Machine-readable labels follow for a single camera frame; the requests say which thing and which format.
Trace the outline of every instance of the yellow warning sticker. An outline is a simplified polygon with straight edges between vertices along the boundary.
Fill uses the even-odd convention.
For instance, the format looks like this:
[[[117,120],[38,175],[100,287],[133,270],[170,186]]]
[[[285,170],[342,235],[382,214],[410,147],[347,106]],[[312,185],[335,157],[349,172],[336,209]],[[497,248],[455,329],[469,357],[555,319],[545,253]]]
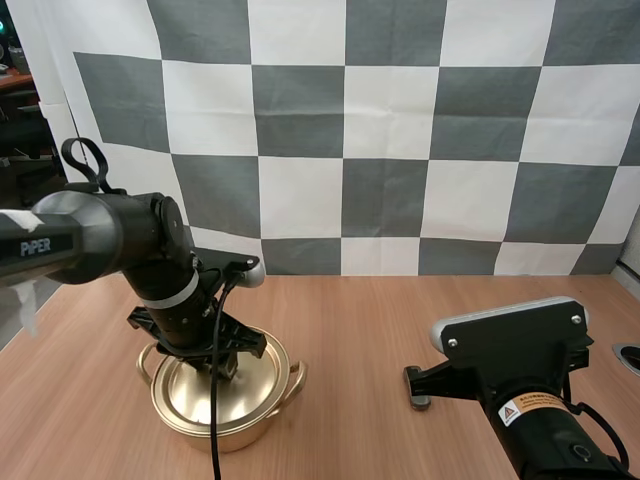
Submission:
[[[559,408],[560,410],[567,410],[562,400],[555,395],[542,392],[530,392],[509,400],[498,410],[498,415],[500,415],[505,426],[508,427],[521,415],[532,410],[537,410],[538,408]]]

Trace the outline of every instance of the aluminum pot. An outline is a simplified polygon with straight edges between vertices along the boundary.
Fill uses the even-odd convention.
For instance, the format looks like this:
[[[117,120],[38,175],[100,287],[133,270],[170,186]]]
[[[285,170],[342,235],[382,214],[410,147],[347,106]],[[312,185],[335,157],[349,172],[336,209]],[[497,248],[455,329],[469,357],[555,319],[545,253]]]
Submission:
[[[238,354],[238,370],[230,381],[218,382],[218,449],[233,452],[260,438],[300,393],[307,365],[291,364],[282,344],[269,333],[262,358]],[[153,375],[145,367],[155,343],[147,345],[136,367],[151,390],[151,400],[162,421],[193,447],[210,452],[211,377],[175,357],[165,356]],[[290,382],[290,375],[296,374]]]

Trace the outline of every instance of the gray square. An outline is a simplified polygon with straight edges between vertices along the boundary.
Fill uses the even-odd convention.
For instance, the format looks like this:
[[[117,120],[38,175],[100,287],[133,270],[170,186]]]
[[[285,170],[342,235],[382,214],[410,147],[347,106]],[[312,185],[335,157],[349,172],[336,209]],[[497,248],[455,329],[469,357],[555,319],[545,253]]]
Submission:
[[[539,76],[538,67],[441,68],[430,158],[518,161]]]
[[[622,251],[619,245],[585,245],[571,275],[609,274],[616,266],[616,260]]]
[[[252,70],[259,155],[342,157],[344,67]]]
[[[340,275],[339,238],[262,240],[268,275]]]
[[[420,239],[419,275],[493,275],[501,242]]]
[[[521,163],[505,242],[587,243],[616,167]]]
[[[345,159],[343,237],[419,237],[427,160]]]
[[[446,9],[446,0],[347,0],[347,65],[439,65]]]
[[[260,238],[257,157],[172,157],[189,225]]]
[[[638,0],[557,0],[544,65],[640,63]]]
[[[148,0],[163,60],[251,63],[247,0]]]
[[[627,140],[627,146],[622,154],[620,165],[629,167],[640,166],[640,107],[638,107],[636,116],[633,119],[631,133],[629,133],[629,140]]]
[[[102,141],[168,152],[161,60],[74,55]]]

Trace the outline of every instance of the desk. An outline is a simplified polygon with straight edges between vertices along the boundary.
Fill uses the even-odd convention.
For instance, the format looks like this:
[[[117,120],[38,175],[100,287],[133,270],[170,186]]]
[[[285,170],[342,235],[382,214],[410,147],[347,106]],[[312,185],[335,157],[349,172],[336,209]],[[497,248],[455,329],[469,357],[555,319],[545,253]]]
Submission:
[[[439,318],[569,295],[590,311],[591,367],[573,397],[623,438],[640,474],[640,378],[611,344],[640,340],[640,304],[610,277],[273,277],[236,289],[228,311],[276,335],[309,364],[307,385],[254,445],[222,456],[227,480],[514,480],[480,406],[434,399],[414,412],[405,365],[443,360]],[[0,470],[21,480],[211,479],[207,454],[156,415],[135,361],[149,339],[125,321],[137,299],[123,277],[63,286],[0,352]],[[614,448],[580,418],[606,452]]]
[[[0,78],[0,93],[14,88],[22,87],[24,85],[32,85],[33,77],[31,74],[22,75],[18,73],[15,68],[10,68],[7,73],[8,77]]]

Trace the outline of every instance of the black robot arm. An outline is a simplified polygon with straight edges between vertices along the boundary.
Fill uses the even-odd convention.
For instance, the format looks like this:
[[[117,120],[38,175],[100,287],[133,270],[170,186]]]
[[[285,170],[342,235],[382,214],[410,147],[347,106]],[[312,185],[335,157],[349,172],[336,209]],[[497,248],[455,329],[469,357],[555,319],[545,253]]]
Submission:
[[[73,158],[75,141],[93,153],[98,174]],[[106,159],[88,139],[67,140],[62,155],[87,182],[67,185],[31,211],[0,210],[0,285],[42,275],[79,284],[121,271],[144,304],[129,317],[132,326],[154,337],[163,353],[194,364],[210,359],[213,295],[231,278],[239,285],[260,285],[259,258],[211,252],[203,261],[191,252],[171,197],[130,196],[111,188]],[[235,353],[261,356],[266,346],[261,334],[226,314],[219,343],[227,376]]]

